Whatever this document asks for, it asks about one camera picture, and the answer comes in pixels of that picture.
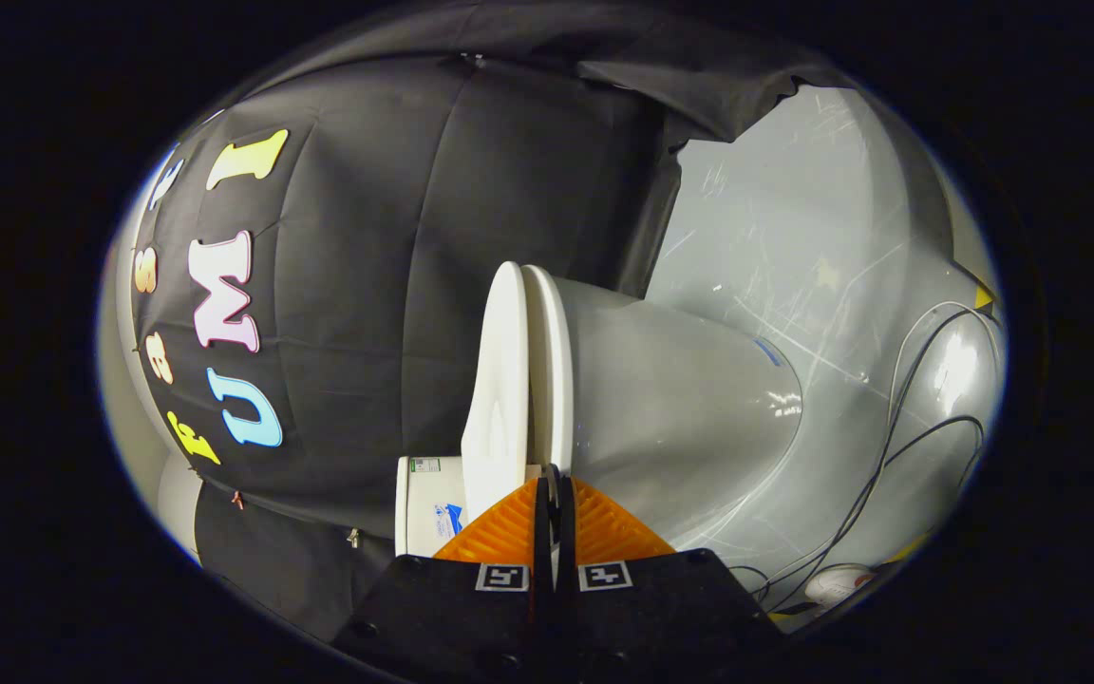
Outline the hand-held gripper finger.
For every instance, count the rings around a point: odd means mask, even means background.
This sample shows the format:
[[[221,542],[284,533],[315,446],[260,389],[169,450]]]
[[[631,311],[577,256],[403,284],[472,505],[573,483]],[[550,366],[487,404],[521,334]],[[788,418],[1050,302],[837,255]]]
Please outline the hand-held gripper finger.
[[[752,681],[784,650],[783,631],[713,550],[670,550],[575,478],[556,492],[556,679]]]
[[[534,665],[534,608],[550,593],[546,478],[523,484],[465,528],[459,542],[500,553],[406,554],[353,610],[335,649],[398,681],[520,681]]]

